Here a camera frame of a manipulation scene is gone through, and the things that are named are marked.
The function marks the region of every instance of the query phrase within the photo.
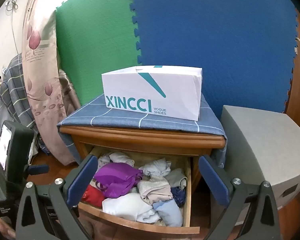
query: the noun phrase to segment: cable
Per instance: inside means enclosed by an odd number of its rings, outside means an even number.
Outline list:
[[[15,39],[15,34],[14,34],[14,27],[13,27],[13,22],[12,22],[12,15],[14,14],[14,9],[18,9],[18,5],[17,5],[17,0],[12,0],[12,9],[11,9],[11,30],[12,30],[12,36],[14,38],[14,43],[15,43],[15,48],[17,51],[17,54],[19,54],[18,49],[17,49],[17,44],[16,44],[16,39]]]

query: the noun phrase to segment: white wall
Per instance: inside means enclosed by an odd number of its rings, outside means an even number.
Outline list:
[[[0,7],[0,76],[3,67],[7,67],[13,57],[17,55],[14,38],[11,30],[11,11],[6,10],[5,3]],[[17,0],[18,9],[13,12],[13,29],[17,50],[21,53],[21,39],[23,29],[23,18],[28,0]]]

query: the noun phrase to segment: gray box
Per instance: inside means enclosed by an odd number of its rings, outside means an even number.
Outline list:
[[[270,182],[278,209],[300,191],[300,127],[286,114],[223,106],[221,123],[228,138],[224,169],[244,183]],[[211,195],[211,225],[224,207]],[[242,224],[248,204],[237,225]]]

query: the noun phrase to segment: drawer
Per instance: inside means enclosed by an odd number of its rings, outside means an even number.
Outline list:
[[[97,157],[111,151],[112,149],[103,148],[95,146],[91,153]],[[144,232],[152,232],[160,234],[162,237],[171,238],[172,236],[186,238],[189,235],[195,235],[200,233],[200,227],[190,227],[190,216],[191,216],[191,166],[190,158],[181,155],[164,155],[164,154],[150,154],[150,153],[137,153],[121,151],[128,155],[131,159],[135,161],[134,167],[139,168],[146,163],[153,160],[158,160],[165,158],[167,161],[171,161],[171,169],[182,168],[184,174],[188,178],[186,187],[186,203],[183,207],[183,226],[182,227],[166,227],[160,225],[151,225],[135,221],[126,220],[123,218],[116,217],[114,215],[109,215],[104,213],[102,209],[94,207],[88,203],[79,203],[79,208],[81,211],[88,215],[89,217],[97,220],[105,220],[107,223],[116,224],[118,226],[132,228]]]

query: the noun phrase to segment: teal logo stripe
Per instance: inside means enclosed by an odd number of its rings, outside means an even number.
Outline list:
[[[159,85],[155,82],[153,77],[149,73],[139,73],[141,77],[143,77],[146,82],[148,82],[157,92],[159,92],[160,95],[162,95],[164,98],[166,98],[165,93],[162,91],[162,89],[159,87]]]

